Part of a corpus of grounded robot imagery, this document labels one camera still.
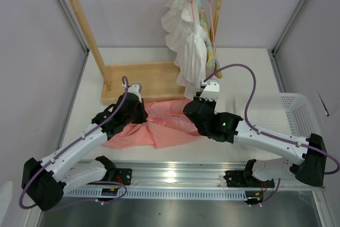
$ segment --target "white ruffled cloth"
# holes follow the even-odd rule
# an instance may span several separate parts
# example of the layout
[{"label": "white ruffled cloth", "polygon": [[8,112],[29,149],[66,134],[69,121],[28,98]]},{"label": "white ruffled cloth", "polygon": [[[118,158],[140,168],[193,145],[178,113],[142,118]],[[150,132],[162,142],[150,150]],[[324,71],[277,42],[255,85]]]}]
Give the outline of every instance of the white ruffled cloth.
[{"label": "white ruffled cloth", "polygon": [[209,40],[199,22],[196,0],[192,13],[190,0],[169,0],[165,6],[170,10],[162,17],[166,35],[166,45],[177,52],[174,64],[180,68],[177,84],[185,86],[184,96],[193,99],[200,81],[206,78],[207,48]]}]

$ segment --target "white wall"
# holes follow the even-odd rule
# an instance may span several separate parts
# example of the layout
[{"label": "white wall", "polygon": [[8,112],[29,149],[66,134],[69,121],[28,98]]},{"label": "white wall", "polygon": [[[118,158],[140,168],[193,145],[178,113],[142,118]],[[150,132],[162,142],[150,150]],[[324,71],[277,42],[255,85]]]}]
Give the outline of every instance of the white wall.
[{"label": "white wall", "polygon": [[[160,18],[167,0],[80,1],[98,45],[165,46]],[[298,1],[223,0],[216,45],[274,48]]]},{"label": "white wall", "polygon": [[55,148],[85,54],[55,0],[0,6],[0,187],[13,182],[2,226],[20,227],[23,165]]},{"label": "white wall", "polygon": [[[340,1],[310,0],[278,52],[286,90],[312,102],[329,153],[340,159]],[[322,98],[329,116],[319,99]],[[334,164],[328,162],[327,169]],[[340,173],[325,178],[327,199],[340,226]]]}]

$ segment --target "plastic basket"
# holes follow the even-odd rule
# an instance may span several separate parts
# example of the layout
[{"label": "plastic basket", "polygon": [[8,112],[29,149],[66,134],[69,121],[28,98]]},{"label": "plastic basket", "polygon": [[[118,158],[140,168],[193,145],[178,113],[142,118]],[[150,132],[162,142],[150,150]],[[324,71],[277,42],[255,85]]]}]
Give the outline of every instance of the plastic basket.
[{"label": "plastic basket", "polygon": [[[249,94],[236,96],[236,114],[244,117]],[[301,94],[270,93],[255,94],[249,109],[249,120],[267,129],[283,134],[309,137],[321,135],[316,115],[308,99]]]}]

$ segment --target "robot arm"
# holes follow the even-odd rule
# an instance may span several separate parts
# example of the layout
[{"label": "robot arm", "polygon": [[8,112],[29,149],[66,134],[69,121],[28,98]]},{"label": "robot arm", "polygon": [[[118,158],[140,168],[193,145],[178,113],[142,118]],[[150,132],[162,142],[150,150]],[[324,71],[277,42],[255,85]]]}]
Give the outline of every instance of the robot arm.
[{"label": "robot arm", "polygon": [[311,186],[322,186],[326,165],[324,155],[264,136],[261,132],[295,141],[298,145],[312,145],[326,151],[321,136],[312,134],[309,138],[293,137],[258,126],[256,126],[258,131],[255,131],[238,115],[215,113],[219,92],[218,81],[202,82],[201,88],[202,91],[197,92],[194,100],[185,106],[183,112],[202,136],[219,142],[255,146],[283,157],[270,161],[249,160],[243,172],[249,186],[258,186],[259,182],[272,178],[296,178]]},{"label": "robot arm", "polygon": [[96,160],[83,166],[74,167],[74,165],[93,149],[120,133],[129,123],[146,122],[148,114],[144,109],[140,90],[139,84],[129,86],[126,99],[113,118],[85,137],[86,133],[105,121],[116,110],[123,100],[123,96],[119,97],[117,104],[108,106],[103,112],[98,113],[76,138],[81,137],[83,138],[82,141],[70,147],[57,159],[54,159],[55,156],[67,146],[63,146],[40,161],[31,158],[25,163],[22,177],[23,189],[45,164],[50,161],[53,162],[37,176],[27,190],[27,194],[41,210],[51,209],[61,200],[64,193],[87,183],[99,180],[112,181],[116,168],[104,156],[97,157]]}]

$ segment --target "white table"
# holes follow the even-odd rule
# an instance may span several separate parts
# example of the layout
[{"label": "white table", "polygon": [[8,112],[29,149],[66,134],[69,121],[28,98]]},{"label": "white table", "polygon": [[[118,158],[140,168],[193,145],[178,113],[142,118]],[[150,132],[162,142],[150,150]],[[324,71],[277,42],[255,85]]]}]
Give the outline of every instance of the white table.
[{"label": "white table", "polygon": [[[100,48],[105,64],[124,64],[151,61],[172,61],[175,52],[168,48]],[[220,66],[242,63],[248,65],[257,78],[257,92],[278,92],[277,83],[266,49],[218,48]],[[250,73],[235,67],[223,72],[216,110],[235,113],[235,96],[252,89]],[[114,83],[121,86],[121,81]],[[92,53],[89,54],[80,82],[63,145],[69,144],[105,106],[100,102],[103,78]],[[151,146],[111,149],[98,147],[84,159],[104,155],[111,160],[132,162],[190,162],[226,163],[246,162],[249,159],[273,159],[279,156],[254,147],[220,143],[200,137],[186,145],[154,149]]]}]

